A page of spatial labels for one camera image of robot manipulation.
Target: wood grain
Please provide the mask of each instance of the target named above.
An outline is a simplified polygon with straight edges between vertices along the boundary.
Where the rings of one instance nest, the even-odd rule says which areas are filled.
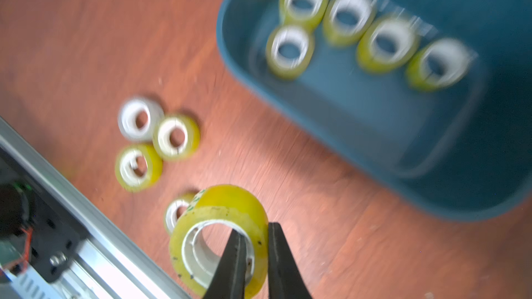
[[[532,297],[530,201],[466,224],[411,207],[231,77],[216,49],[221,2],[0,0],[0,116],[177,282],[166,206],[232,183],[283,225],[316,299]],[[194,113],[203,140],[130,194],[113,172],[128,144],[116,115],[137,94]]]

